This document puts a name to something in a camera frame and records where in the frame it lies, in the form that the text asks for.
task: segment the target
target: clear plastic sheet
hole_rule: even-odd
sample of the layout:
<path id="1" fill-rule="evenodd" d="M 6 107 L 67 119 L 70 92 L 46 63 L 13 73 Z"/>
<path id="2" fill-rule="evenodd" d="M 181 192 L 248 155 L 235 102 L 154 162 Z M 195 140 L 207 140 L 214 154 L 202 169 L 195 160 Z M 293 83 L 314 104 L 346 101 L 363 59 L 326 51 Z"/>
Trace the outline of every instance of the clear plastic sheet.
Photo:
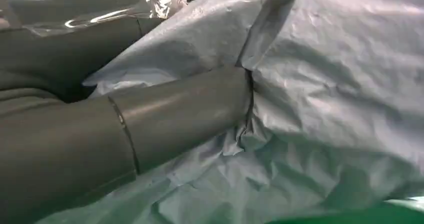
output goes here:
<path id="1" fill-rule="evenodd" d="M 49 36 L 127 16 L 165 19 L 185 6 L 187 0 L 4 1 L 24 28 L 39 36 Z"/>
<path id="2" fill-rule="evenodd" d="M 198 0 L 86 84 L 252 72 L 235 128 L 47 223 L 259 224 L 424 190 L 423 0 Z"/>
<path id="3" fill-rule="evenodd" d="M 6 0 L 0 0 L 0 31 L 19 28 L 15 15 L 11 11 Z"/>

